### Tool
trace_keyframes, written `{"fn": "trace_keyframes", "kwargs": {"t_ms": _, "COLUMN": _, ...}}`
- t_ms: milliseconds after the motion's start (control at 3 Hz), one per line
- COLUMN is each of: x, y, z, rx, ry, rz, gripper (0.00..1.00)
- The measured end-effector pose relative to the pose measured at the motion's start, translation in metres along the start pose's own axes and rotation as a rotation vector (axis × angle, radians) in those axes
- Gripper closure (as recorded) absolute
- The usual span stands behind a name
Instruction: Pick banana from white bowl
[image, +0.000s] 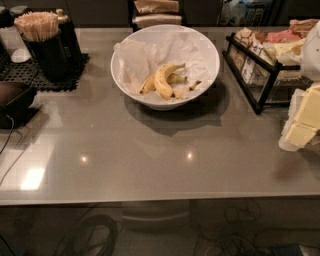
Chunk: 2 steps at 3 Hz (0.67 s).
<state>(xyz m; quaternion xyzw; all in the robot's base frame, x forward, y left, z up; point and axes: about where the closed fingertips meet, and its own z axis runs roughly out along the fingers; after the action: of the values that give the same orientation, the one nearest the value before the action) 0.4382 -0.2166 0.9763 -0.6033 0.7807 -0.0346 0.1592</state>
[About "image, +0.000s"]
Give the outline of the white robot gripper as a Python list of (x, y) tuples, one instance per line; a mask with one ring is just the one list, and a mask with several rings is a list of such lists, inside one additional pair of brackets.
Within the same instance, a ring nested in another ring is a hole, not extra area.
[[(320, 21), (308, 32), (302, 47), (301, 70), (313, 80), (320, 80)], [(302, 101), (293, 116), (285, 138), (304, 147), (320, 130), (320, 85), (313, 85), (302, 94)]]

